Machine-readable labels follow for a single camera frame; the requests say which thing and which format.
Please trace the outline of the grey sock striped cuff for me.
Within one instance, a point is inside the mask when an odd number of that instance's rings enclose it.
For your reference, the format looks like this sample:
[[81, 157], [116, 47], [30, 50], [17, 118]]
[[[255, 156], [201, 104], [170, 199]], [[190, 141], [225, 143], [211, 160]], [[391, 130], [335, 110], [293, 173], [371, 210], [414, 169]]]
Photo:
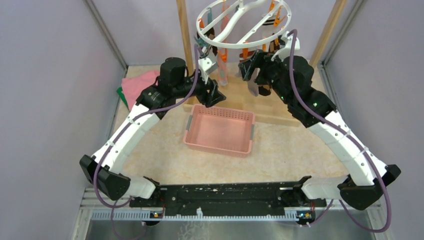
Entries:
[[247, 88], [248, 91], [250, 92], [250, 94], [254, 97], [259, 96], [259, 86], [258, 84], [255, 82], [257, 76], [258, 76], [258, 69], [256, 69], [252, 76], [250, 77], [250, 79], [247, 81]]

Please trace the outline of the pink plastic basket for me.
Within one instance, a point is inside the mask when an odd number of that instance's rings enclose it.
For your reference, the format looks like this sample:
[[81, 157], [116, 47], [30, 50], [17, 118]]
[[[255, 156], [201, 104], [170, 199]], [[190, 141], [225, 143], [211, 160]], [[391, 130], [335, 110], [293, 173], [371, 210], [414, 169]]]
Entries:
[[252, 151], [255, 122], [251, 111], [195, 104], [183, 142], [192, 150], [246, 158]]

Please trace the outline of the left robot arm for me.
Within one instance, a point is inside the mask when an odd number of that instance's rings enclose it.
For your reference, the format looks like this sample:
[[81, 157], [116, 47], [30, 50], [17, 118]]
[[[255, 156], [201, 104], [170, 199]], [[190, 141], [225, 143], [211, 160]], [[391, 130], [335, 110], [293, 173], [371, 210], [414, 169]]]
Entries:
[[148, 177], [125, 176], [122, 174], [123, 166], [139, 141], [169, 110], [190, 97], [196, 97], [207, 108], [226, 99], [218, 90], [217, 81], [209, 77], [217, 68], [215, 59], [203, 57], [197, 60], [194, 73], [189, 75], [183, 59], [167, 58], [160, 65], [153, 84], [141, 91], [128, 116], [111, 138], [95, 153], [85, 154], [80, 159], [84, 175], [104, 205], [110, 206], [102, 195], [112, 201], [125, 195], [138, 197], [149, 207], [160, 202], [157, 182]]

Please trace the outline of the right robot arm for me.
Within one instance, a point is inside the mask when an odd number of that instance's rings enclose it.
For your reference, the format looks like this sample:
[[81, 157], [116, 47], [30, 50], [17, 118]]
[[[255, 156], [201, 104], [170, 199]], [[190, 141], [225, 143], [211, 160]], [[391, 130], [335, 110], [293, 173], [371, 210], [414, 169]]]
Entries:
[[270, 87], [291, 115], [318, 136], [348, 171], [339, 177], [309, 177], [293, 192], [297, 205], [307, 206], [314, 199], [334, 199], [364, 210], [388, 197], [387, 187], [401, 174], [400, 168], [373, 155], [347, 126], [329, 97], [312, 87], [314, 68], [305, 58], [272, 58], [269, 52], [257, 50], [238, 68], [245, 81]]

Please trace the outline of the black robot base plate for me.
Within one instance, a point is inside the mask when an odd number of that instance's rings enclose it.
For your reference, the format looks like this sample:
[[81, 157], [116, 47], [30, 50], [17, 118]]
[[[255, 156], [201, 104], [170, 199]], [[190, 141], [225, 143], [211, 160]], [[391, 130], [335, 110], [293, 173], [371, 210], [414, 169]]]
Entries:
[[309, 199], [306, 181], [162, 185], [149, 199], [135, 197], [131, 208], [148, 212], [147, 221], [284, 221], [300, 225], [316, 219], [323, 198]]

